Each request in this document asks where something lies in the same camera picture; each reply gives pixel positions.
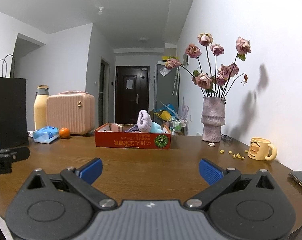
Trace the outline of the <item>blue wet wipes pack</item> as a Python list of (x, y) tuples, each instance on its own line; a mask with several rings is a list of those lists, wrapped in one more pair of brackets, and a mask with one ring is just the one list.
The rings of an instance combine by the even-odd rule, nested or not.
[(34, 142), (50, 144), (59, 137), (59, 130), (56, 127), (45, 126), (32, 134)]

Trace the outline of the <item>black paper shopping bag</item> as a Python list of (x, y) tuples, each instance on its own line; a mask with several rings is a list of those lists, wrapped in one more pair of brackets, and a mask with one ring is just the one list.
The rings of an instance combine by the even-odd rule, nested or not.
[(7, 77), (7, 61), (0, 59), (0, 150), (28, 143), (26, 79)]

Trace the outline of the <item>dried pink roses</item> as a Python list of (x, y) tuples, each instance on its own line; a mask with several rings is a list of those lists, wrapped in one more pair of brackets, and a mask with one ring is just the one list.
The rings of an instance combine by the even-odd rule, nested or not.
[(224, 48), (214, 43), (213, 35), (201, 33), (197, 36), (198, 45), (190, 43), (184, 53), (188, 54), (188, 67), (177, 57), (165, 61), (167, 70), (177, 69), (177, 83), (180, 82), (180, 69), (191, 75), (192, 82), (201, 89), (204, 97), (225, 98), (235, 81), (242, 77), (242, 84), (248, 82), (248, 75), (240, 73), (237, 59), (244, 62), (246, 55), (251, 53), (249, 40), (238, 37), (235, 42), (236, 56), (233, 63), (218, 67), (218, 56), (225, 53)]

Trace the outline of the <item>lilac fluffy headband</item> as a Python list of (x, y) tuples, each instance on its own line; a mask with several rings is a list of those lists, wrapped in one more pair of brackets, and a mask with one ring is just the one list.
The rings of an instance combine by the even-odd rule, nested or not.
[(151, 131), (151, 125), (152, 120), (148, 112), (145, 110), (140, 110), (137, 119), (137, 126), (139, 130), (143, 133), (149, 133)]

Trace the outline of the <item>light blue fluffy plush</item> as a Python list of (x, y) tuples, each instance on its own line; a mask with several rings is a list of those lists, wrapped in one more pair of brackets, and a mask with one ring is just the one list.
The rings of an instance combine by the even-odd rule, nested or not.
[(150, 133), (163, 133), (163, 128), (156, 122), (151, 123)]

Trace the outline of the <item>yellow cartoon mug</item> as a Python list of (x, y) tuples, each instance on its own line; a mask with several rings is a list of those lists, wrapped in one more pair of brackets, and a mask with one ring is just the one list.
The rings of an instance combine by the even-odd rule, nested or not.
[(253, 160), (272, 161), (277, 157), (277, 148), (267, 139), (252, 137), (248, 156)]

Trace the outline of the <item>red cardboard fruit box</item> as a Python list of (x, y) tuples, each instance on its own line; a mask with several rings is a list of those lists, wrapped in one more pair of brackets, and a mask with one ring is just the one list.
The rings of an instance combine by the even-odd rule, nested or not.
[(153, 150), (169, 150), (171, 131), (163, 126), (163, 133), (143, 132), (112, 132), (111, 124), (107, 123), (94, 130), (96, 147), (139, 148)]

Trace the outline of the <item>eyeglasses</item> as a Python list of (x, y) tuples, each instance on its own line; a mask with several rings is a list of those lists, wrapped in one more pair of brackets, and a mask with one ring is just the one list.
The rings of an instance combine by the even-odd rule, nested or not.
[(222, 134), (221, 135), (221, 140), (224, 141), (224, 142), (232, 142), (233, 141), (233, 138), (226, 135), (226, 134)]

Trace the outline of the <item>pink layered sponge block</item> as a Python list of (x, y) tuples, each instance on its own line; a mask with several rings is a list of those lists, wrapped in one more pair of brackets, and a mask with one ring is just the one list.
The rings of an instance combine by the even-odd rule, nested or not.
[(111, 131), (112, 132), (122, 132), (123, 126), (120, 124), (111, 124)]

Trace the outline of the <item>grey refrigerator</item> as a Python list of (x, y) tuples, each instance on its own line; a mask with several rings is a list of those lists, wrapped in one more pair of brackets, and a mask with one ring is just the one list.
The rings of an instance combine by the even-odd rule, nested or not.
[(178, 110), (178, 85), (177, 69), (167, 70), (164, 62), (155, 66), (154, 81), (154, 110), (160, 110), (164, 105), (171, 104), (174, 110)]

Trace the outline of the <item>yellow thermos bottle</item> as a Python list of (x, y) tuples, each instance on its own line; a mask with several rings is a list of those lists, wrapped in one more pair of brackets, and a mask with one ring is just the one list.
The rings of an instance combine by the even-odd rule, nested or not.
[(37, 92), (34, 101), (34, 127), (35, 130), (41, 129), (46, 126), (46, 109), (47, 109), (47, 99), (49, 97), (48, 86), (39, 85), (37, 87)]

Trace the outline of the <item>lavender knit cloth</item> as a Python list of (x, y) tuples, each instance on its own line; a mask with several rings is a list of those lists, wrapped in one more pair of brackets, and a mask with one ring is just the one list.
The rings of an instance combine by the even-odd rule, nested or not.
[(129, 129), (127, 129), (127, 130), (125, 130), (125, 132), (136, 133), (136, 132), (140, 132), (140, 129), (139, 129), (139, 127), (138, 127), (137, 124), (134, 124), (133, 127), (129, 128)]

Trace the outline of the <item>metal storage cart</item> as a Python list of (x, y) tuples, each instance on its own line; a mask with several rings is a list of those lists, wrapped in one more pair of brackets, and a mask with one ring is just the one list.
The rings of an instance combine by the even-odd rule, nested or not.
[(172, 133), (178, 135), (187, 135), (188, 121), (186, 119), (178, 119), (176, 117), (171, 117), (171, 120), (169, 121), (169, 128)]

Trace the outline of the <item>purple textured vase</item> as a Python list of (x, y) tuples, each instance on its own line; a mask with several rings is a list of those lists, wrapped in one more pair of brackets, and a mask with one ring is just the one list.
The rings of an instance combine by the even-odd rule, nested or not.
[(221, 141), (221, 127), (225, 124), (226, 100), (219, 97), (204, 97), (201, 122), (203, 123), (202, 140)]

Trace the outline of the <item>orange tangerine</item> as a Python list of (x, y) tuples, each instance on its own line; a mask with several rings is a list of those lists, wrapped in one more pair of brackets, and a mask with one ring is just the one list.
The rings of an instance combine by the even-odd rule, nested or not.
[(59, 136), (62, 138), (62, 139), (67, 139), (70, 137), (70, 130), (68, 128), (61, 128), (59, 130)]

